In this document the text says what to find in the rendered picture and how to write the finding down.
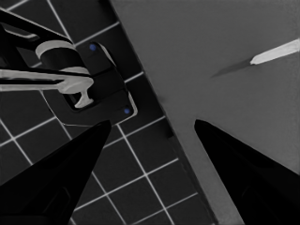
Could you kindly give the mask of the dark robot body block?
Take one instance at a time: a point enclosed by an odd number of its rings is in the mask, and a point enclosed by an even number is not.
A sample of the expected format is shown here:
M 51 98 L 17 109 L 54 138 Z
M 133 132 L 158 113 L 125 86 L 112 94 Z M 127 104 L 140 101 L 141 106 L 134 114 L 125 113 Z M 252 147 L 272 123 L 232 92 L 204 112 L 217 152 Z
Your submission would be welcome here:
M 107 49 L 95 44 L 91 72 L 67 37 L 0 7 L 0 92 L 42 91 L 66 126 L 119 124 L 138 113 Z

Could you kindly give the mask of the small white T-shaped piece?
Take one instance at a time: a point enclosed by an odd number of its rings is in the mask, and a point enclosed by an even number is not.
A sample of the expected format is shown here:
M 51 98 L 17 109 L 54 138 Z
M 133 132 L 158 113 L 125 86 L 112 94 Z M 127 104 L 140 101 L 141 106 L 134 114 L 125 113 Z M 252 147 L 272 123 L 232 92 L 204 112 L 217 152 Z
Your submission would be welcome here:
M 255 55 L 251 61 L 251 65 L 259 65 L 272 60 L 279 59 L 280 57 L 285 57 L 293 53 L 300 52 L 300 38 L 280 45 L 274 49 L 262 52 L 258 55 Z

